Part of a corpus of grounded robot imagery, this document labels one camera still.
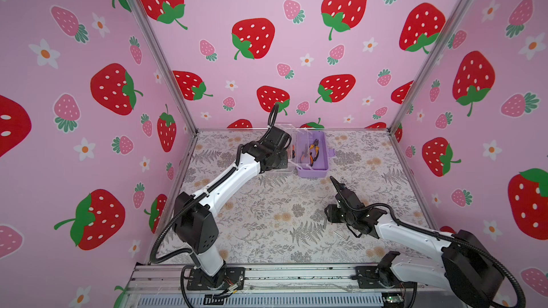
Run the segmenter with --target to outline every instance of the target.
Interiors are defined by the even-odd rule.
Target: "pink wall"
[[[268,107],[276,101],[284,101],[282,108],[287,112],[286,116],[282,111],[278,121],[295,126],[317,123],[319,118],[320,125],[325,127],[356,128],[378,122],[389,125],[403,98],[396,96],[407,93],[406,84],[414,79],[426,56],[421,48],[415,52],[405,49],[417,39],[415,33],[431,36],[439,32],[444,22],[442,16],[448,17],[456,3],[456,0],[141,1],[171,68],[181,72],[178,73],[181,81],[190,81],[186,85],[181,83],[182,92],[187,94],[186,105],[199,128],[225,128],[239,119],[249,120],[256,127],[264,126]],[[162,5],[165,1],[169,3],[165,4],[167,8]],[[341,16],[345,15],[342,22],[331,17],[339,11]],[[329,40],[331,27],[342,32],[333,30]],[[235,44],[232,33],[236,35]],[[434,39],[423,42],[421,38],[418,44],[429,44]],[[234,60],[239,51],[236,46],[243,51]],[[379,76],[384,69],[390,73]],[[320,84],[330,89],[337,79],[343,86],[334,86],[335,92],[331,94],[324,93],[324,89],[319,93]],[[262,86],[273,88],[259,91],[259,95],[265,95],[259,100],[257,90]],[[325,101],[321,94],[333,102]]]
[[[519,279],[528,307],[548,305],[548,291],[536,282],[545,285],[548,272],[547,19],[546,0],[475,0],[458,27],[466,36],[457,32],[444,50],[403,121],[400,142],[438,226],[474,233]],[[507,37],[516,27],[524,29]],[[465,95],[476,79],[479,90]],[[448,154],[442,144],[450,145],[453,161],[462,160],[448,172],[440,166],[449,161],[439,157]],[[522,273],[529,268],[536,276]],[[499,294],[499,302],[516,303],[509,285]]]
[[[167,163],[176,174],[188,146],[190,135],[166,84],[156,82],[157,65],[134,16],[119,0],[114,5],[112,0],[0,1],[2,307],[113,307],[121,293],[115,287],[126,285],[154,236],[144,209],[169,194],[173,180]],[[54,8],[52,16],[52,6],[70,12]],[[132,36],[139,43],[140,50],[132,47],[136,60]],[[119,65],[99,73],[113,63]],[[136,95],[134,109],[126,72],[143,93]],[[62,106],[54,106],[59,98]],[[166,104],[176,126],[169,152],[157,133]],[[150,118],[150,137],[141,124],[143,113]],[[131,141],[121,139],[119,154],[112,146],[117,136]],[[144,157],[149,164],[143,170]],[[138,203],[142,199],[136,209],[138,183],[145,189],[144,197],[136,195]]]

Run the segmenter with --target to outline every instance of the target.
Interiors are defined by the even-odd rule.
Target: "ventilation grille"
[[[205,294],[188,294],[190,303],[195,308],[307,308],[307,307],[381,307],[381,293],[265,293],[234,294],[224,303],[211,302]],[[186,308],[180,294],[143,294],[139,308]]]

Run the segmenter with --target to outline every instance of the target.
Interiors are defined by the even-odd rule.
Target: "strawberry wallpaper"
[[[140,1],[198,128],[261,127],[276,102],[358,128],[392,123],[457,0]]]
[[[126,0],[0,0],[2,307],[114,307],[190,142]]]
[[[548,306],[546,0],[475,0],[399,143],[442,230],[474,233]],[[504,283],[497,302],[516,298]]]

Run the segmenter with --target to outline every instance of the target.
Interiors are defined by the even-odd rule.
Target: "green stem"
[[[175,22],[177,22],[177,24],[181,25],[181,27],[184,29],[184,30],[188,30],[188,28],[184,25],[182,25],[181,23],[179,23],[179,21],[176,19]]]
[[[58,224],[56,224],[55,226],[53,226],[53,229],[56,230],[56,229],[58,229],[59,227],[65,225],[67,222],[73,222],[73,221],[75,221],[75,220],[76,220],[76,218],[74,218],[74,219],[69,219],[69,220],[65,220],[65,221],[62,221],[62,222],[59,222]]]

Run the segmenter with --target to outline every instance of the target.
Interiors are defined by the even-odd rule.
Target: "metal corner post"
[[[140,0],[127,0],[127,1],[131,9],[133,10],[132,13],[135,16],[135,19],[137,20],[139,27],[141,28],[141,31],[152,52],[152,55],[154,56],[154,59],[156,60],[156,63],[158,64],[158,68],[160,72],[162,73],[162,76],[166,80],[166,85],[168,86],[169,92],[171,93],[173,99],[175,100],[175,103],[177,104],[181,114],[183,115],[183,118],[185,119],[187,123],[188,129],[192,132],[193,136],[196,136],[196,133],[198,132],[198,130],[196,128],[194,120],[192,120],[192,116],[190,115],[190,112],[188,112],[184,99],[182,98],[182,95],[180,94],[179,86],[177,85],[175,77],[173,76],[173,72],[167,63],[166,57],[162,51],[162,48],[160,47],[160,43],[158,42],[150,26],[148,17],[145,13],[145,9],[141,5],[141,1]]]

